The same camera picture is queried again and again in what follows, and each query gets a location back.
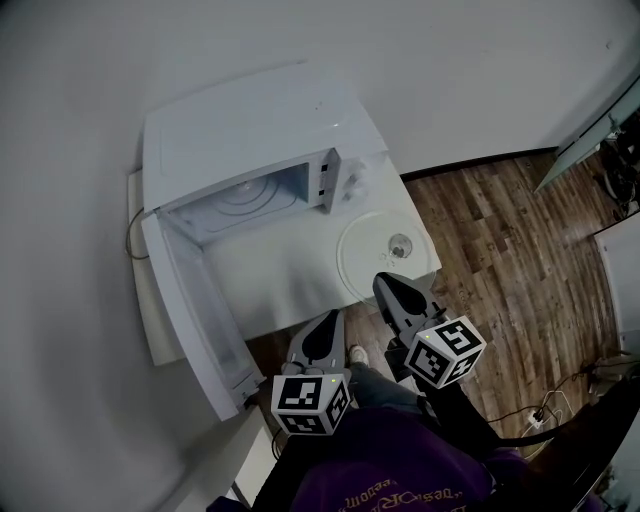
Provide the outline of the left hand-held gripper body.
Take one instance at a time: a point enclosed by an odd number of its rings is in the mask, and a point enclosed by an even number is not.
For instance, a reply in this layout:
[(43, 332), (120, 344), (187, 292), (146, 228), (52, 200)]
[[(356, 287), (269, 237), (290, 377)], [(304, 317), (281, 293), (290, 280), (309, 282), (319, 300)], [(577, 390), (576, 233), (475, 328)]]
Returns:
[(273, 378), (272, 414), (288, 436), (331, 436), (351, 402), (349, 369), (285, 363)]

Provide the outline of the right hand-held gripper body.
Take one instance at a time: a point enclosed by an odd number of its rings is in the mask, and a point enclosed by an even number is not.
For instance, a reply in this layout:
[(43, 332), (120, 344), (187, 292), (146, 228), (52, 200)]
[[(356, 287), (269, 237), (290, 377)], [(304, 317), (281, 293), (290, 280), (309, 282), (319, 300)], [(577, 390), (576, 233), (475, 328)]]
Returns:
[(441, 389), (467, 375), (486, 348), (486, 341), (466, 316), (418, 331), (404, 366), (415, 378)]

